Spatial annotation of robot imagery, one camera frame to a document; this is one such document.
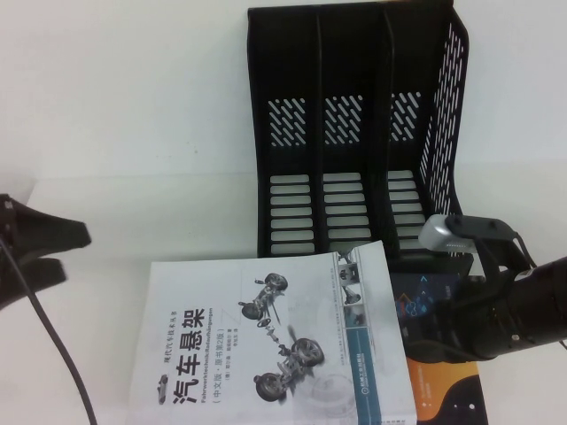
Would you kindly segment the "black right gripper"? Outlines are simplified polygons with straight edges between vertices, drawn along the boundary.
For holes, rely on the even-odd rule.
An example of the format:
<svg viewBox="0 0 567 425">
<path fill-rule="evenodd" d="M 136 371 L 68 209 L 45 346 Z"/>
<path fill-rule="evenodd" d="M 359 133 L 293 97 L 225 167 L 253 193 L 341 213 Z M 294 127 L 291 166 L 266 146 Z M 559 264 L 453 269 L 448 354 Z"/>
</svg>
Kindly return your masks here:
<svg viewBox="0 0 567 425">
<path fill-rule="evenodd" d="M 542 268 L 508 267 L 495 276 L 478 299 L 471 298 L 471 282 L 450 282 L 436 304 L 436 314 L 444 318 L 464 305 L 460 336 L 473 355 L 439 341 L 418 339 L 405 342 L 407 356 L 415 361 L 476 361 L 546 342 L 548 285 Z"/>
</svg>

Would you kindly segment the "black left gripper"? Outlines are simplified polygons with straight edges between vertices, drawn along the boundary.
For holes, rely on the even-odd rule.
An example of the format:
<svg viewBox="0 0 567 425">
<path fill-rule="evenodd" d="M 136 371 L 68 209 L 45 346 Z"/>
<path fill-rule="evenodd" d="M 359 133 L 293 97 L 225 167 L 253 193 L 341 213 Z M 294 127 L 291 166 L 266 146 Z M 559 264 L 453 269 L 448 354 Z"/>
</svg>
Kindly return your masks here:
<svg viewBox="0 0 567 425">
<path fill-rule="evenodd" d="M 85 248 L 91 244 L 87 226 L 44 212 L 38 212 L 15 202 L 9 195 L 1 195 L 1 239 L 9 253 L 20 259 L 31 260 L 20 266 L 28 287 L 41 291 L 66 280 L 66 273 L 58 259 L 37 259 L 59 252 Z M 13 267 L 1 260 L 1 309 L 24 298 L 25 291 Z"/>
</svg>

